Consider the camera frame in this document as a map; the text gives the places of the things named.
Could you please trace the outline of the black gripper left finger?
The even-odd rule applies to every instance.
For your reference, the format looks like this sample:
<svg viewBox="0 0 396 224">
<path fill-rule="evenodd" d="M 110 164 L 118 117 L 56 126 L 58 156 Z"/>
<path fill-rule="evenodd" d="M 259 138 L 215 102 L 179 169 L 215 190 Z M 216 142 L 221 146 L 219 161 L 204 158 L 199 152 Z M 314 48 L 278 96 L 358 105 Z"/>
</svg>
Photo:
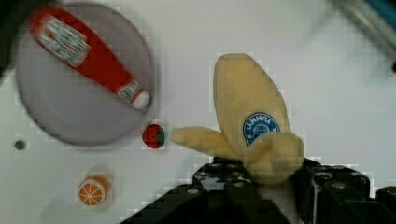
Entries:
<svg viewBox="0 0 396 224">
<path fill-rule="evenodd" d="M 216 157 L 121 224 L 291 224 L 240 161 Z"/>
</svg>

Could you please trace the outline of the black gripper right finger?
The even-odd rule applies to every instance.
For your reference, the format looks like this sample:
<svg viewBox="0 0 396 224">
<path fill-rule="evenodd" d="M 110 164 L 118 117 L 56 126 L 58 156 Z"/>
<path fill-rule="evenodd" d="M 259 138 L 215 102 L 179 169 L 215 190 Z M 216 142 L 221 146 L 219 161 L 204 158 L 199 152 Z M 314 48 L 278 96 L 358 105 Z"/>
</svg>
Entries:
<svg viewBox="0 0 396 224">
<path fill-rule="evenodd" d="M 395 188 L 378 189 L 372 198 L 361 172 L 306 159 L 291 180 L 304 224 L 396 224 Z"/>
</svg>

